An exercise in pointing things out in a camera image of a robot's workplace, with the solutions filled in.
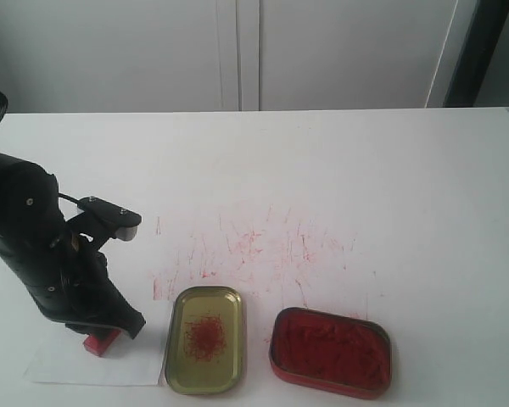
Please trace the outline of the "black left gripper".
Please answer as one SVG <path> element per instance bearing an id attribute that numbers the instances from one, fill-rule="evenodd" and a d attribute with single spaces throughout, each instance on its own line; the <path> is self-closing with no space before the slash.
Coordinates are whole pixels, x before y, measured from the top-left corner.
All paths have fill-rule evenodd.
<path id="1" fill-rule="evenodd" d="M 90 237 L 64 225 L 41 246 L 0 234 L 0 259 L 48 320 L 82 334 L 119 329 L 135 339 L 146 325 L 143 314 L 114 287 L 108 261 L 91 246 Z"/>

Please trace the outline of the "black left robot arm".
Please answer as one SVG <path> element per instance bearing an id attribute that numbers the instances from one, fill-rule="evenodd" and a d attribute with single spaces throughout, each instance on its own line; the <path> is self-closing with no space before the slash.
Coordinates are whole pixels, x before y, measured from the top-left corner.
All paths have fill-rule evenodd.
<path id="1" fill-rule="evenodd" d="M 79 213 L 67 220 L 62 198 L 54 175 L 0 153 L 0 258 L 49 320 L 135 338 L 145 320 L 110 280 L 100 249 L 109 239 L 131 241 L 141 215 L 85 197 L 72 201 Z"/>

